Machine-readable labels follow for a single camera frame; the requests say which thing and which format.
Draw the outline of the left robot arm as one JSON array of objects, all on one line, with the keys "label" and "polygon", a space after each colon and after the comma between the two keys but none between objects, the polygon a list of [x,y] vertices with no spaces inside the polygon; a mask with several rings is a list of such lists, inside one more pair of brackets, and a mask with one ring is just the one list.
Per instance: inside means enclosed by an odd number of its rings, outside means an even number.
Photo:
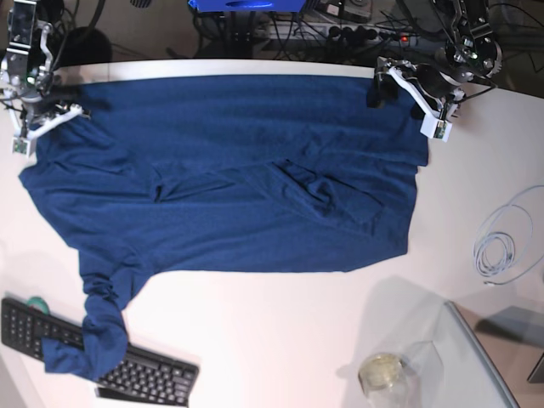
[{"label": "left robot arm", "polygon": [[410,28],[439,48],[434,55],[424,54],[417,61],[378,58],[367,94],[368,107],[380,108],[396,100],[400,88],[406,86],[415,92],[413,116],[422,118],[427,106],[434,117],[445,121],[462,103],[478,96],[466,94],[462,84],[482,82],[489,90],[496,87],[491,78],[502,68],[502,49],[489,23],[487,1],[431,1],[438,31],[422,28],[406,2],[396,4]]}]

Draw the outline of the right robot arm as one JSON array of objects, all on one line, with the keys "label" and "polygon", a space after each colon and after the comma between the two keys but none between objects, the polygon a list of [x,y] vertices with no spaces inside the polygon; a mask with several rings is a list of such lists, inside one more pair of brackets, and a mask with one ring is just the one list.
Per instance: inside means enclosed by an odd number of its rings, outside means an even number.
[{"label": "right robot arm", "polygon": [[1,104],[14,111],[20,102],[22,125],[44,124],[72,111],[77,95],[65,90],[56,71],[76,65],[111,61],[112,46],[97,28],[105,2],[79,26],[76,14],[62,1],[15,1],[7,17],[7,47],[2,53]]}]

